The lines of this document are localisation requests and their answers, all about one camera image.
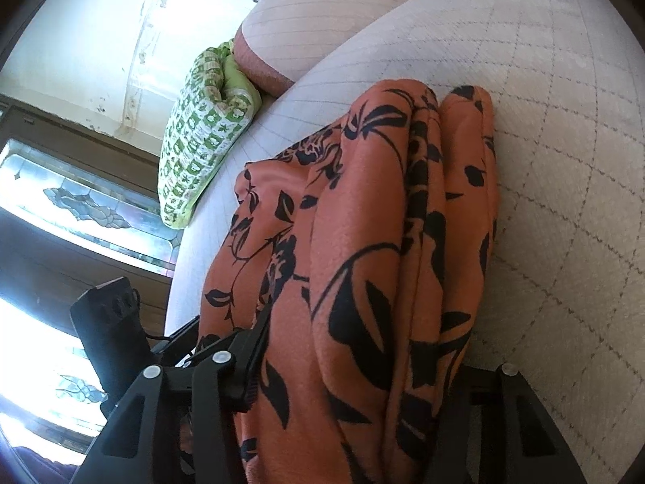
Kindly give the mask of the orange black floral garment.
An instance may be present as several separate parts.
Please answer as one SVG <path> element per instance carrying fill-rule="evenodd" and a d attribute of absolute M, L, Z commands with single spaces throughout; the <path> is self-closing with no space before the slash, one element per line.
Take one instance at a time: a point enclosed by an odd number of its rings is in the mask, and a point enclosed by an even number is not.
<path fill-rule="evenodd" d="M 386 80 L 237 177 L 200 339 L 269 309 L 252 483 L 415 483 L 464 359 L 496 234 L 493 104 Z"/>

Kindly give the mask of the pink bolster cushion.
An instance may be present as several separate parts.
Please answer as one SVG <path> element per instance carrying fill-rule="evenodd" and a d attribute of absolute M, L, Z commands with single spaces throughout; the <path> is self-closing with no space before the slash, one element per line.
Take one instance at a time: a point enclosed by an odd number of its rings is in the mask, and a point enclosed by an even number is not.
<path fill-rule="evenodd" d="M 349 38 L 408 0 L 259 0 L 241 23 L 234 59 L 279 97 Z"/>

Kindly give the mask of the stained glass window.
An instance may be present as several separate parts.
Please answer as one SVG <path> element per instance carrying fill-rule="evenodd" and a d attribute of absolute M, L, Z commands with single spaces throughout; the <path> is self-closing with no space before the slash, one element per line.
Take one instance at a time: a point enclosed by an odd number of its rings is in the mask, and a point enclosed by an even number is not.
<path fill-rule="evenodd" d="M 14 139 L 1 150 L 1 208 L 104 257 L 174 275 L 183 232 L 164 225 L 158 200 Z"/>

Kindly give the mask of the pale quilted bed cover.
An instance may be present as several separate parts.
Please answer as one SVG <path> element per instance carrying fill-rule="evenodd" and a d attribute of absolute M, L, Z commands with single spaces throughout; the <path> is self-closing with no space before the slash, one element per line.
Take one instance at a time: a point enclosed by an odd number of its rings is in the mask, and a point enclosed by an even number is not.
<path fill-rule="evenodd" d="M 619 482 L 644 446 L 644 51 L 610 0 L 408 0 L 349 38 L 227 156 L 185 231 L 166 329 L 198 313 L 244 165 L 398 77 L 494 103 L 501 207 L 470 362 L 515 364 L 586 480 Z"/>

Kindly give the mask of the green white patterned pillow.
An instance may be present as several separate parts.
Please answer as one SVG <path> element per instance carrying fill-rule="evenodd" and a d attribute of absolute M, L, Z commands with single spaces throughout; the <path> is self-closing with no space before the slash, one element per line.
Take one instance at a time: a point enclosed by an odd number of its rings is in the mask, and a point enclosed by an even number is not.
<path fill-rule="evenodd" d="M 188 226 L 203 191 L 261 108 L 229 40 L 195 58 L 163 134 L 158 202 L 164 225 Z"/>

